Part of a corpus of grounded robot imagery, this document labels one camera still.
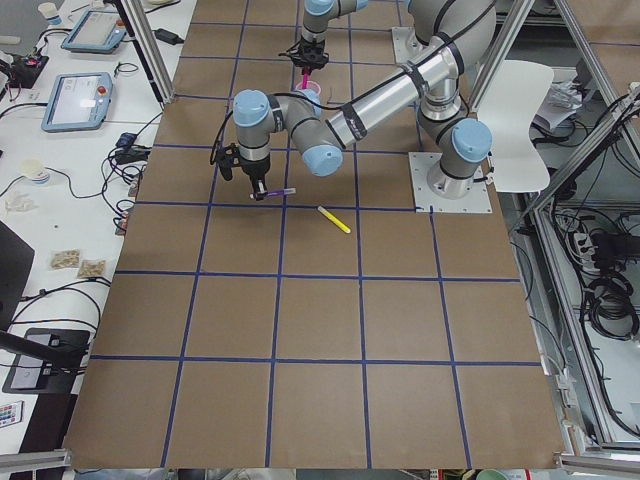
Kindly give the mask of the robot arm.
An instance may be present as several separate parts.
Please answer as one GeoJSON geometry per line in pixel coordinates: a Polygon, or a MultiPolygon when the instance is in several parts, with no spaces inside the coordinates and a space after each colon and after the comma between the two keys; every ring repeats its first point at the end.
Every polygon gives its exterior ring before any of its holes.
{"type": "Polygon", "coordinates": [[[243,90],[234,97],[229,119],[237,140],[217,145],[211,163],[225,180],[233,169],[250,179],[252,196],[267,197],[271,167],[270,137],[285,131],[310,172],[326,177],[343,163],[343,152],[413,102],[420,102],[425,128],[442,129],[461,116],[457,79],[489,47],[496,10],[492,1],[410,1],[408,13],[422,50],[389,77],[324,119],[317,95],[310,90],[267,94],[243,90]]]}
{"type": "Polygon", "coordinates": [[[329,61],[325,52],[329,22],[364,9],[368,3],[368,0],[306,0],[300,39],[282,55],[303,73],[323,69],[329,61]]]}

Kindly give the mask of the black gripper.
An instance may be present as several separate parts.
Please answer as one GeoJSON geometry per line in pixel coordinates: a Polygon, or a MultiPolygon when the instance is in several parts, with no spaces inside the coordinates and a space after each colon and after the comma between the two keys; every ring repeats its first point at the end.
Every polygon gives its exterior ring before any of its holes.
{"type": "Polygon", "coordinates": [[[250,197],[255,201],[264,200],[268,195],[266,175],[271,167],[270,150],[264,148],[245,148],[231,143],[217,150],[218,170],[226,181],[233,178],[233,168],[240,168],[250,179],[253,192],[250,197]]]}
{"type": "Polygon", "coordinates": [[[288,49],[288,57],[298,68],[323,68],[329,62],[324,42],[297,42],[288,49]]]}

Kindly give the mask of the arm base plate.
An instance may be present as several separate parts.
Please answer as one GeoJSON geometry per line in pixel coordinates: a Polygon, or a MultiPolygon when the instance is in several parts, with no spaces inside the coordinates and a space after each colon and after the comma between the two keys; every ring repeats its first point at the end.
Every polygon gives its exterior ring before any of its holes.
{"type": "Polygon", "coordinates": [[[424,56],[429,41],[420,41],[413,27],[393,27],[391,29],[395,63],[406,64],[408,61],[417,62],[424,56]]]}
{"type": "Polygon", "coordinates": [[[418,213],[490,214],[491,201],[480,165],[471,178],[453,179],[441,170],[441,154],[410,152],[415,210],[418,213]]]}

